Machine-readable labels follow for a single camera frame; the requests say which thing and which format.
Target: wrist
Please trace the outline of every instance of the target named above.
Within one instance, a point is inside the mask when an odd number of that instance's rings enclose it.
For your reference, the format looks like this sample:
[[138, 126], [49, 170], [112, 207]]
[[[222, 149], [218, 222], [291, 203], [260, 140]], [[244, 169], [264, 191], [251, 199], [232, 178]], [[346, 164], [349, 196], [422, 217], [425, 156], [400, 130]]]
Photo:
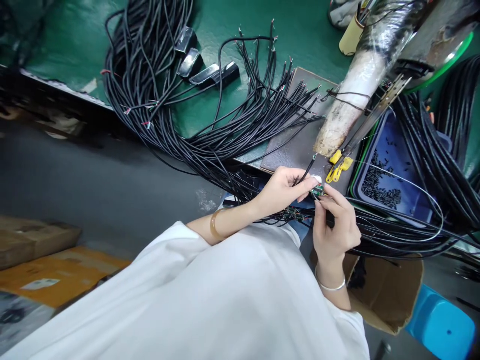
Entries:
[[316, 276], [327, 288], [336, 289], [345, 281], [343, 262], [318, 262]]
[[255, 199], [242, 205], [241, 208], [243, 208], [246, 218], [251, 223], [254, 223], [265, 217], [265, 215], [262, 214], [262, 207], [258, 206], [258, 203], [255, 201]]
[[316, 252], [317, 257], [318, 257], [318, 266], [321, 268], [326, 268], [326, 269], [338, 269], [338, 268], [343, 268], [344, 264], [344, 259], [345, 259], [345, 254], [341, 254], [335, 257], [332, 256], [325, 256], [325, 254], [319, 253], [318, 251]]

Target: green table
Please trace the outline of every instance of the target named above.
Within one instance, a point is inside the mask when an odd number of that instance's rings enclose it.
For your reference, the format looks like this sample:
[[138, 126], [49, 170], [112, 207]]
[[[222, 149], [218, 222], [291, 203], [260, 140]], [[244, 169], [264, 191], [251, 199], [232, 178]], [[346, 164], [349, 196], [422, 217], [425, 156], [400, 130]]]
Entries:
[[[21, 7], [30, 4], [27, 0], [10, 1]], [[125, 0], [56, 0], [46, 18], [39, 49], [26, 70], [41, 79], [65, 83], [74, 91], [81, 91], [88, 84], [95, 83], [96, 79], [97, 88], [90, 94], [106, 103], [100, 75], [109, 46], [104, 23], [108, 15], [123, 8], [126, 3]], [[279, 65], [291, 56], [295, 66], [340, 83], [348, 71], [351, 58], [343, 56], [338, 49], [343, 33], [330, 25], [328, 7], [328, 0], [244, 0], [238, 5], [224, 0], [202, 0], [195, 4], [192, 27], [196, 31], [204, 62], [210, 65], [218, 62], [220, 44], [227, 38], [237, 36], [239, 27], [245, 36], [268, 35], [270, 23], [275, 19], [274, 34], [279, 36], [275, 46]], [[22, 16], [34, 15], [30, 11], [23, 12]], [[480, 31], [476, 35], [463, 59], [479, 52]], [[263, 50], [266, 59], [266, 44]], [[232, 83], [225, 90], [222, 102], [224, 114], [242, 102], [248, 86], [234, 44], [227, 46], [222, 55], [223, 64], [230, 61], [239, 64], [241, 81]], [[439, 95], [444, 80], [445, 76], [424, 93], [436, 90], [435, 94]], [[480, 93], [477, 93], [477, 101], [480, 102]], [[177, 106], [175, 120], [179, 132], [188, 137], [208, 125], [215, 115], [217, 104], [218, 93], [213, 89]], [[480, 106], [476, 108], [474, 119], [479, 119]], [[477, 166], [478, 162], [479, 131], [480, 121], [473, 121], [467, 157], [470, 168]]]

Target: blue tray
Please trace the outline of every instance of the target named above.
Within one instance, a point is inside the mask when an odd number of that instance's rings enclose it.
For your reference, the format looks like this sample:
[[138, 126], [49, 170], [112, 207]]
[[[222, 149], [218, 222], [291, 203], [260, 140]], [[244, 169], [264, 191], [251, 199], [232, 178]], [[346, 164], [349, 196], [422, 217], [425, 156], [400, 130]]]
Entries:
[[[384, 124], [378, 127], [378, 134], [373, 138], [365, 157], [364, 162], [367, 164], [364, 164], [360, 170], [353, 186], [354, 196], [367, 203], [393, 209], [429, 223], [433, 210], [425, 193], [406, 181], [370, 166], [370, 164], [376, 165], [421, 186], [395, 113], [393, 111], [385, 113], [382, 121]], [[441, 144], [450, 152], [451, 140], [440, 132], [438, 135]], [[372, 184], [376, 184], [379, 189], [376, 194], [369, 190]], [[401, 216], [398, 218], [416, 227], [422, 227], [416, 221]]]

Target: hand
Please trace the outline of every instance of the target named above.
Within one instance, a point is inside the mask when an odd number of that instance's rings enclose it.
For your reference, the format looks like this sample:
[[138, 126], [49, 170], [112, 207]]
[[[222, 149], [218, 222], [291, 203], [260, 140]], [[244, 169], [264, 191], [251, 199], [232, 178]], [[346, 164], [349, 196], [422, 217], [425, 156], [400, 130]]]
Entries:
[[319, 184], [315, 177], [307, 174], [305, 180], [293, 186], [304, 174], [305, 170], [280, 166], [252, 201], [259, 215], [265, 218], [285, 210], [295, 200], [302, 202], [309, 195], [309, 191]]
[[[345, 253], [360, 245], [362, 234], [357, 226], [354, 207], [330, 185], [324, 186], [330, 197], [322, 196], [315, 201], [315, 224], [313, 245], [322, 267], [342, 264]], [[335, 226], [327, 225], [327, 210], [335, 217]]]

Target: person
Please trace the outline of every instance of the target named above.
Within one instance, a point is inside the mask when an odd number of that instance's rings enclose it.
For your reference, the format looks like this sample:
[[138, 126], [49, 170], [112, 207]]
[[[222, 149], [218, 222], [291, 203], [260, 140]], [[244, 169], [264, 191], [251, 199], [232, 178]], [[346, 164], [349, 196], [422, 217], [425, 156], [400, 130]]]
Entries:
[[329, 196], [315, 204], [315, 273], [289, 225], [255, 223], [307, 197], [319, 182], [308, 175], [293, 186], [303, 174], [280, 167], [251, 202], [175, 223], [4, 360], [369, 359], [342, 268], [361, 238], [352, 205], [324, 187]]

